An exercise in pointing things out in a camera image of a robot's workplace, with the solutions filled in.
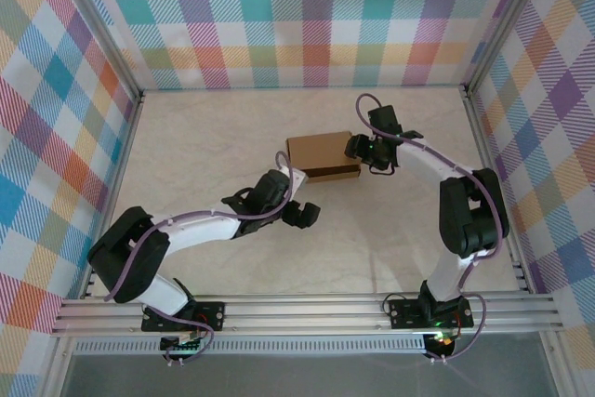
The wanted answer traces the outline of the long aluminium mounting rail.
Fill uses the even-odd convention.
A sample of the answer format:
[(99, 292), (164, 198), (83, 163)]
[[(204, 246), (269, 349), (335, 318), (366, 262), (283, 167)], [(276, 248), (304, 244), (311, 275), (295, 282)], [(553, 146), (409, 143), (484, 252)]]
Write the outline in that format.
[[(549, 295), (483, 292), (483, 332), (529, 333), (563, 329)], [(380, 309), (381, 294), (205, 296), (225, 304), (221, 333), (229, 336), (374, 335), (390, 332)], [(102, 297), (63, 302), (54, 337), (141, 336), (143, 312), (137, 302), (116, 304)]]

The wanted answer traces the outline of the aluminium frame leg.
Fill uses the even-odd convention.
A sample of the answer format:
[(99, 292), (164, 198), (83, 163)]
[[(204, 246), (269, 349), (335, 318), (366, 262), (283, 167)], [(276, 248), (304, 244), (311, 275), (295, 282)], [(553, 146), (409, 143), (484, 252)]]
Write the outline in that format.
[(541, 331), (539, 335), (559, 397), (580, 397), (562, 336), (555, 331)]
[(61, 396), (75, 344), (75, 337), (50, 339), (35, 397)]

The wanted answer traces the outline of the brown cardboard box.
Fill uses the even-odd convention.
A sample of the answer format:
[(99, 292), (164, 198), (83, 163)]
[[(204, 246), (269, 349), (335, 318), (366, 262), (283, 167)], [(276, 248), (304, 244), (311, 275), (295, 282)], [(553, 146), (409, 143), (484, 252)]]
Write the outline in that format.
[(309, 183), (360, 177), (357, 159), (345, 155), (350, 131), (291, 137), (286, 140), (287, 154), (294, 169), (304, 172)]

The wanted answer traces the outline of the aluminium side rail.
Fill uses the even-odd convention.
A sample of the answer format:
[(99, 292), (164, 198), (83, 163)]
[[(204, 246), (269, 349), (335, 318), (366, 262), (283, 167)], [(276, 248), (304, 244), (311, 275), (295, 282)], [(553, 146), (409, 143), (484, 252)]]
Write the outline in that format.
[(495, 185), (498, 184), (499, 198), (496, 199), (496, 209), (498, 211), (504, 211), (506, 214), (506, 224), (503, 226), (506, 236), (503, 238), (500, 251), (508, 251), (510, 263), (519, 289), (523, 292), (534, 293), (535, 290), (533, 288), (530, 275), (526, 270), (526, 262), (521, 251), (516, 228), (514, 226), (514, 220), (509, 212), (509, 207), (505, 200), (504, 187), (502, 186), (502, 182), (496, 168), (496, 162), (490, 153), (488, 139), (482, 128), (478, 109), (471, 93), (465, 85), (461, 85), (459, 87), (459, 93), (469, 119), (471, 133), (475, 140), (475, 144), (483, 166), (482, 168), (477, 168), (477, 171), (483, 172), (481, 182), (488, 190), (493, 189)]
[(117, 163), (115, 165), (114, 176), (112, 179), (112, 183), (109, 189), (109, 195), (106, 202), (106, 206), (104, 211), (101, 214), (101, 220), (99, 221), (99, 226), (97, 227), (93, 242), (96, 243), (100, 236), (105, 233), (112, 222), (112, 217), (114, 214), (114, 210), (117, 204), (118, 196), (121, 191), (122, 182), (125, 176), (126, 167), (128, 164), (130, 152), (134, 143), (134, 139), (137, 133), (137, 129), (139, 126), (139, 119), (141, 117), (144, 100), (146, 97), (146, 91), (141, 90), (139, 95), (135, 98), (134, 107), (131, 113), (131, 121), (126, 130), (125, 134), (125, 142), (122, 146), (122, 150), (117, 159)]

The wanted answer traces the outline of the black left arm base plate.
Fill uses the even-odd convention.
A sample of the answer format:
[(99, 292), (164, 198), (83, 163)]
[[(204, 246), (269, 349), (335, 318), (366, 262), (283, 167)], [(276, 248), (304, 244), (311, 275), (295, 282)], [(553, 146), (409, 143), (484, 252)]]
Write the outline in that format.
[(142, 332), (190, 332), (198, 327), (188, 321), (209, 325), (214, 331), (221, 331), (225, 317), (225, 304), (219, 301), (187, 303), (180, 311), (165, 318), (153, 308), (143, 309)]

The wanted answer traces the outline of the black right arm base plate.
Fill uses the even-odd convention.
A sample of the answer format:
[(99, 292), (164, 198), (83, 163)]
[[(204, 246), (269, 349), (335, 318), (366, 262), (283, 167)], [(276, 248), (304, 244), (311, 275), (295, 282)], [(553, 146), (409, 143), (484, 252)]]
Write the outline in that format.
[(390, 300), (389, 316), (392, 329), (472, 328), (474, 326), (469, 301), (463, 297), (435, 304), (421, 298)]

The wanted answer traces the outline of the aluminium corner post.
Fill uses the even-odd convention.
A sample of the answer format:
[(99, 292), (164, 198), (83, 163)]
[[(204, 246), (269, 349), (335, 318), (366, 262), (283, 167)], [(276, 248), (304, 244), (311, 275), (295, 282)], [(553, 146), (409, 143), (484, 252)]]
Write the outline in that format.
[(97, 39), (115, 73), (124, 82), (133, 97), (137, 100), (141, 100), (144, 91), (135, 79), (115, 41), (112, 39), (108, 26), (100, 16), (93, 0), (73, 0), (73, 2), (79, 9), (80, 15), (88, 26), (90, 32), (92, 32)]
[(497, 53), (504, 45), (528, 1), (507, 0), (501, 8), (502, 13), (498, 19), (498, 23), (486, 41), (477, 63), (473, 66), (469, 80), (461, 85), (461, 90), (465, 92), (467, 98), (470, 99), (478, 91), (479, 86), (494, 64)]

